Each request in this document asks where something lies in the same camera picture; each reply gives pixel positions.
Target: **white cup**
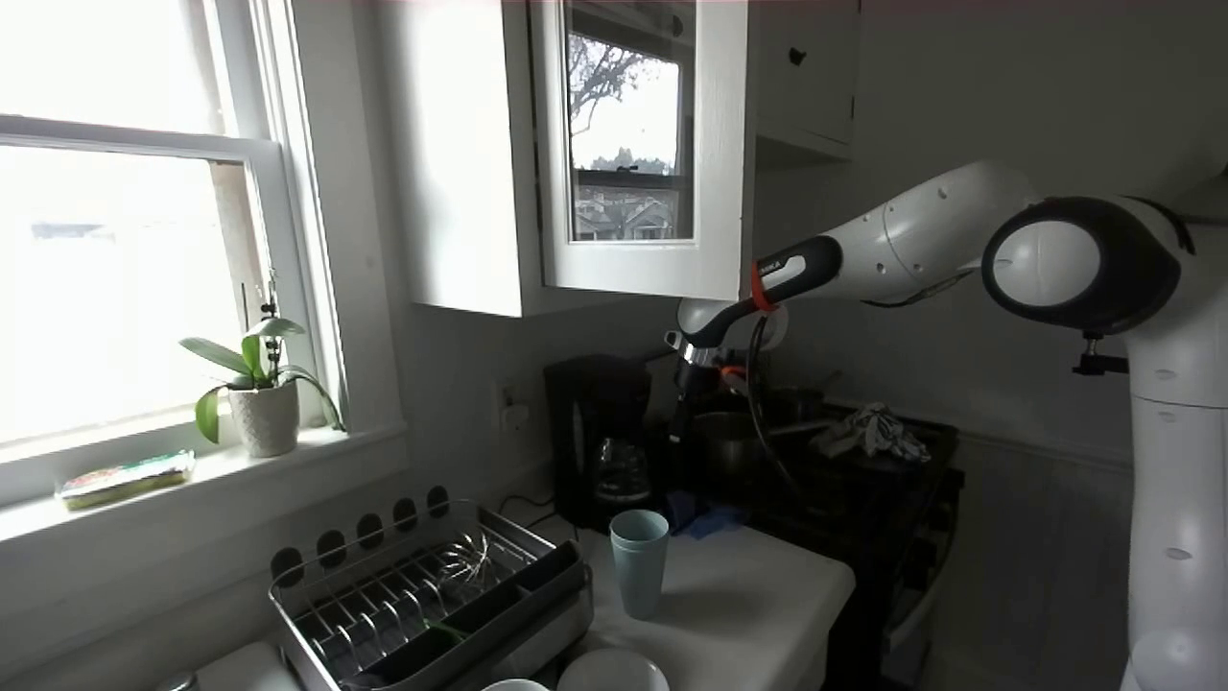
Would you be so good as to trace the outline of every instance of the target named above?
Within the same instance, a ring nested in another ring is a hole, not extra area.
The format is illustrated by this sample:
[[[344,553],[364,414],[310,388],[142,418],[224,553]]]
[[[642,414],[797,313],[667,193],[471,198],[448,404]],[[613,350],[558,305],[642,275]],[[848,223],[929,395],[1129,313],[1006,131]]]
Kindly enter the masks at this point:
[[[612,519],[613,582],[631,619],[651,619],[660,601],[667,519],[622,511]]]

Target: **tree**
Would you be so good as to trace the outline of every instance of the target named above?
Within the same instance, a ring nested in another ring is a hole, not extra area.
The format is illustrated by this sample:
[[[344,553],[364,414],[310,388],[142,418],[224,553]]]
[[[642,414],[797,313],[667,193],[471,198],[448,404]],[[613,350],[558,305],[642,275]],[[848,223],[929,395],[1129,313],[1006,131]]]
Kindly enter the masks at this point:
[[[568,49],[568,81],[571,81],[571,135],[590,131],[590,113],[603,99],[622,99],[622,86],[632,86],[632,67],[644,61],[644,54],[596,43],[582,34],[571,34]]]

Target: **robotic arm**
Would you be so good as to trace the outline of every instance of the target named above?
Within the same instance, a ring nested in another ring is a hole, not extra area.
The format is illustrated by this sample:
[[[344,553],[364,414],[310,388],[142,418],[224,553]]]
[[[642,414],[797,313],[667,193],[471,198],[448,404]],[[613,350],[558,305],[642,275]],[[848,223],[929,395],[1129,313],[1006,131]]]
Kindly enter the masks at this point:
[[[1136,511],[1123,691],[1228,687],[1228,234],[1152,198],[1053,195],[964,164],[755,263],[742,304],[685,304],[678,414],[714,388],[726,331],[797,296],[915,304],[984,269],[1015,313],[1123,333]]]

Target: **black coffee maker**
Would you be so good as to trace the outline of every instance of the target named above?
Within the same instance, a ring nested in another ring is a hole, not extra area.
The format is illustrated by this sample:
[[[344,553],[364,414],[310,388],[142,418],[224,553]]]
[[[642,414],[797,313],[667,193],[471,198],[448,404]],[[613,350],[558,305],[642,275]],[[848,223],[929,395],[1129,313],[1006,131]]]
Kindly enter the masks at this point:
[[[568,520],[608,529],[619,511],[658,497],[650,390],[650,367],[625,356],[575,356],[545,367],[554,504]]]

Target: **potted plant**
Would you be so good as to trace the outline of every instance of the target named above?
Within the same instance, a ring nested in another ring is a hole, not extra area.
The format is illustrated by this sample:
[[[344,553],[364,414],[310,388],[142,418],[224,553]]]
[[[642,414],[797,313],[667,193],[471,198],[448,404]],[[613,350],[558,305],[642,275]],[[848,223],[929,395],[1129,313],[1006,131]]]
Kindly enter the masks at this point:
[[[309,382],[327,404],[330,425],[344,425],[330,390],[301,365],[279,365],[270,356],[270,346],[283,333],[305,333],[291,317],[265,317],[249,324],[237,350],[228,350],[213,336],[186,336],[182,346],[205,359],[229,367],[236,378],[209,388],[195,399],[195,428],[209,442],[218,442],[218,395],[229,404],[237,442],[249,456],[279,456],[297,449],[301,438],[301,388]]]

